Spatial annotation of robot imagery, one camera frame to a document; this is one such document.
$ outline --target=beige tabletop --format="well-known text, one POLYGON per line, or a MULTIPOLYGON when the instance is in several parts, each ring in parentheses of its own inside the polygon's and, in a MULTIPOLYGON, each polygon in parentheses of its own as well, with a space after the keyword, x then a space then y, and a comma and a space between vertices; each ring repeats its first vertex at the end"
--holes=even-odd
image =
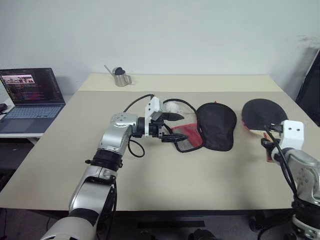
MULTIPOLYGON (((227 152, 201 148, 179 153, 171 143, 149 137, 139 139, 146 154, 135 158, 127 151, 123 156, 123 167, 117 178, 117 210, 288 208, 292 201, 290 188, 280 167, 266 162, 260 138, 243 127, 242 107, 256 98, 278 103, 290 120, 304 122, 303 150, 317 159, 320 158, 316 141, 319 128, 268 76, 134 76, 135 85, 118 88, 106 74, 92 74, 71 98, 1 191, 0 207, 67 210, 70 197, 87 167, 84 161, 92 159, 111 116, 146 94, 128 89, 137 88, 138 80, 140 84, 154 79, 165 79, 160 83, 167 83, 168 79, 172 82, 176 77, 185 80, 184 85, 178 85, 184 91, 172 85, 167 86, 166 91, 156 91, 159 85, 154 84, 150 85, 148 93, 163 100, 184 99, 195 108, 214 101, 229 106, 237 116, 233 148, 227 152), (249 84, 246 79, 251 78, 257 79, 256 86, 248 85, 245 91, 244 85, 249 84), (193 87, 195 82, 203 86, 202 90, 193 87), (242 86, 241 91, 236 91, 235 83, 242 86)), ((146 103, 147 100, 138 102, 130 112, 142 116, 146 103)))

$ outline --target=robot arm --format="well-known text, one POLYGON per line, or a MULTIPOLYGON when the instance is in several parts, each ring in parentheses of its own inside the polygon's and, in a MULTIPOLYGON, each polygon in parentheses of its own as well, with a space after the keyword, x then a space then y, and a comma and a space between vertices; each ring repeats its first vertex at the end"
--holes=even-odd
POLYGON ((69 216, 57 221, 41 240, 95 239, 98 222, 105 220, 114 204, 117 193, 112 185, 115 184, 118 169, 122 167, 122 156, 130 137, 141 138, 147 133, 162 142, 172 143, 187 138, 182 134, 166 135, 162 132, 164 120, 176 121, 183 119, 183 116, 164 113, 159 98, 153 97, 145 112, 145 117, 121 112, 111 118, 93 159, 85 161, 89 166, 71 197, 69 216))
MULTIPOLYGON (((295 210, 292 216, 294 230, 302 237, 320 239, 320 162, 301 150, 304 125, 302 122, 285 120, 281 126, 271 128, 280 132, 279 146, 297 190, 292 203, 295 210)), ((282 157, 274 143, 270 147, 266 138, 261 143, 274 162, 280 165, 282 157)))

